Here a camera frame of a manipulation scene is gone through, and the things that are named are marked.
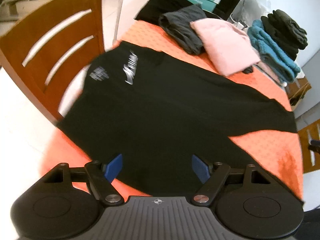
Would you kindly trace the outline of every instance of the floor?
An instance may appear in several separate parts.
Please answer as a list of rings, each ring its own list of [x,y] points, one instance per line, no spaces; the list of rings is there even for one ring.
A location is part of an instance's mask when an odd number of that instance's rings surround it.
[[[112,46],[117,5],[119,0],[102,0],[102,19],[105,49]],[[84,72],[80,73],[69,88],[73,97],[82,83]],[[39,179],[38,166],[55,127],[40,114],[4,69],[0,70],[0,152],[2,153],[2,201],[1,239],[14,240],[18,235],[10,220],[10,208],[26,189]],[[305,210],[320,204],[320,192],[314,186],[320,181],[320,172],[304,176]]]

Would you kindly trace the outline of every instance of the gray ribbed panel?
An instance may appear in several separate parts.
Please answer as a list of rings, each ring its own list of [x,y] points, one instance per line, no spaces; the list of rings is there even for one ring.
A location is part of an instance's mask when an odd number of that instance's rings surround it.
[[[72,240],[247,239],[224,228],[209,208],[193,206],[185,197],[161,197],[159,204],[156,199],[131,197],[122,206],[109,207],[90,230]]]

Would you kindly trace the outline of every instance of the crosshair symbol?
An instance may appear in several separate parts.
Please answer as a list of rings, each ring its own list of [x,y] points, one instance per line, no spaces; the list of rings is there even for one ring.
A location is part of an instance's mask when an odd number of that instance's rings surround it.
[[[159,205],[159,204],[161,204],[163,201],[161,200],[161,199],[156,199],[156,200],[154,200],[153,201],[155,204],[157,204],[157,205]]]

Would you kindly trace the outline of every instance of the teal towel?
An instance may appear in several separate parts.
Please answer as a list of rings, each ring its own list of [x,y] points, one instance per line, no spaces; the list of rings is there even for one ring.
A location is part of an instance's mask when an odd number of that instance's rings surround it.
[[[248,29],[252,46],[282,82],[292,83],[301,69],[290,59],[273,39],[264,31],[261,20],[254,20]]]

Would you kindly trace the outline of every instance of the plastic bag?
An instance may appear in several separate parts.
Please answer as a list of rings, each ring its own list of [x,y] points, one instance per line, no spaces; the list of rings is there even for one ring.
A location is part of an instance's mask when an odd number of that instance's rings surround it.
[[[243,0],[236,6],[232,13],[232,18],[236,21],[243,21],[248,26],[252,26],[254,20],[261,16],[267,16],[272,13],[270,0],[246,0],[242,8]]]

